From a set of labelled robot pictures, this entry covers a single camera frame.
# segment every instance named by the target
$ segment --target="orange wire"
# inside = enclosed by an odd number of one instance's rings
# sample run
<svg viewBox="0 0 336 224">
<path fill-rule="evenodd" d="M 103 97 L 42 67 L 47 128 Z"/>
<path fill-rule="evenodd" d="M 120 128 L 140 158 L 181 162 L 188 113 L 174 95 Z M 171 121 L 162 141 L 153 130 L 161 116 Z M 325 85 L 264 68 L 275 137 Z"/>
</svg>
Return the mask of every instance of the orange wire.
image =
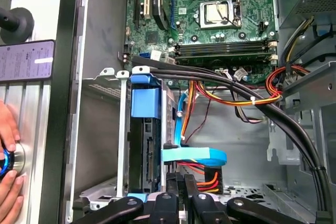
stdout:
<svg viewBox="0 0 336 224">
<path fill-rule="evenodd" d="M 197 185 L 198 186 L 208 186 L 213 184 L 216 180 L 217 180 L 217 176 L 218 176 L 218 172 L 215 173 L 215 177 L 213 180 L 209 181 L 209 182 L 198 182 Z"/>
<path fill-rule="evenodd" d="M 194 168 L 194 167 L 192 167 L 192 166 L 190 166 L 190 165 L 187 165 L 191 170 L 193 170 L 194 172 L 197 172 L 197 173 L 199 173 L 199 174 L 205 174 L 204 172 L 201 172 L 200 170 L 198 170 L 198 169 L 196 169 L 196 168 Z"/>
</svg>

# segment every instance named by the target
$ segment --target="cable tie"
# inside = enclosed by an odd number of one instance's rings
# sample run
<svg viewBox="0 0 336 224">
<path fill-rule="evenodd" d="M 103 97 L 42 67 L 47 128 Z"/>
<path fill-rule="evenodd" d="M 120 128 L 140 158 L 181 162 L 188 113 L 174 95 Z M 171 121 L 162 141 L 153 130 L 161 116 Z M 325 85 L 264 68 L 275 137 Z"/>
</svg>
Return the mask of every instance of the cable tie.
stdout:
<svg viewBox="0 0 336 224">
<path fill-rule="evenodd" d="M 317 166 L 310 168 L 311 170 L 327 170 L 324 166 Z"/>
<path fill-rule="evenodd" d="M 251 101 L 252 101 L 252 105 L 256 105 L 256 98 L 255 97 L 251 97 Z"/>
</svg>

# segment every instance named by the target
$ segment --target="label sticker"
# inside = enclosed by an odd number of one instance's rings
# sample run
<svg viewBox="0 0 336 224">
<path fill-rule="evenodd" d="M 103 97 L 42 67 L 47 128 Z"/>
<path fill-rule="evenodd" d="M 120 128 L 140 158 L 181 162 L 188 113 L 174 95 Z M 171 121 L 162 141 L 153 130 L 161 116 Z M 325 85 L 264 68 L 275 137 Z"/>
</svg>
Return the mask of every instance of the label sticker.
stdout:
<svg viewBox="0 0 336 224">
<path fill-rule="evenodd" d="M 187 8 L 179 8 L 179 15 L 186 15 L 187 14 Z"/>
<path fill-rule="evenodd" d="M 54 41 L 0 47 L 0 81 L 40 80 L 51 77 Z"/>
</svg>

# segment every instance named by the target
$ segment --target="green circuit board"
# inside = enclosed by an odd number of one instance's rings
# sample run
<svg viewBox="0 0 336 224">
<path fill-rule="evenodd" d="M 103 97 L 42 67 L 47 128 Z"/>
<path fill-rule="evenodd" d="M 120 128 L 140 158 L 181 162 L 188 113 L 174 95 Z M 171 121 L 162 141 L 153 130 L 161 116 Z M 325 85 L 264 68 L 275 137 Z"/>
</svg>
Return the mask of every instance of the green circuit board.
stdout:
<svg viewBox="0 0 336 224">
<path fill-rule="evenodd" d="M 206 3 L 217 2 L 217 10 L 207 9 L 207 17 L 216 18 L 216 11 L 228 13 L 231 3 L 239 4 L 239 23 L 228 20 L 226 27 L 204 28 L 200 25 L 202 10 L 200 6 Z M 232 54 L 223 60 L 222 56 L 215 55 L 211 61 L 204 56 L 189 57 L 180 59 L 176 56 L 176 44 L 190 46 L 190 52 L 194 51 L 194 45 L 225 45 L 235 42 L 250 43 L 253 41 L 275 41 L 276 26 L 274 16 L 273 0 L 161 0 L 163 9 L 167 13 L 170 23 L 168 29 L 159 29 L 156 20 L 150 15 L 139 15 L 138 12 L 144 11 L 146 0 L 128 0 L 127 19 L 125 31 L 125 45 L 127 53 L 131 58 L 133 55 L 148 54 L 153 50 L 161 53 L 161 58 L 170 56 L 176 59 L 178 64 L 198 65 L 209 69 L 217 67 L 227 67 L 235 61 L 235 64 L 246 65 L 249 61 L 252 71 L 249 73 L 251 83 L 259 83 L 271 72 L 269 56 L 276 54 L 276 47 L 265 53 L 244 52 Z M 132 67 L 130 61 L 125 66 L 127 69 Z"/>
</svg>

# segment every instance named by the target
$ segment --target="red wire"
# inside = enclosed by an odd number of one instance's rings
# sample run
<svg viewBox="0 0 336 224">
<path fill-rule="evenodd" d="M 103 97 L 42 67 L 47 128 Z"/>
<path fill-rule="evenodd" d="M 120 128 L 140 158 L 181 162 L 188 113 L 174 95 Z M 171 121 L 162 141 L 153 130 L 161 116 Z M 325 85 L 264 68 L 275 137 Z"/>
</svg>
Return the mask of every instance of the red wire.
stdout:
<svg viewBox="0 0 336 224">
<path fill-rule="evenodd" d="M 201 172 L 200 170 L 197 170 L 196 168 L 194 168 L 194 167 L 192 167 L 192 166 L 190 166 L 190 165 L 187 165 L 191 170 L 193 170 L 194 172 L 197 172 L 197 173 L 199 173 L 199 174 L 205 174 L 204 172 Z"/>
<path fill-rule="evenodd" d="M 204 165 L 200 165 L 200 164 L 193 164 L 193 163 L 185 163 L 185 162 L 178 162 L 178 165 L 191 165 L 191 166 L 197 166 L 197 167 L 201 167 L 204 168 Z"/>
<path fill-rule="evenodd" d="M 211 187 L 200 187 L 199 190 L 205 191 L 205 190 L 211 190 L 214 189 L 216 186 L 218 186 L 218 180 L 216 181 L 216 183 L 214 185 L 212 185 Z"/>
</svg>

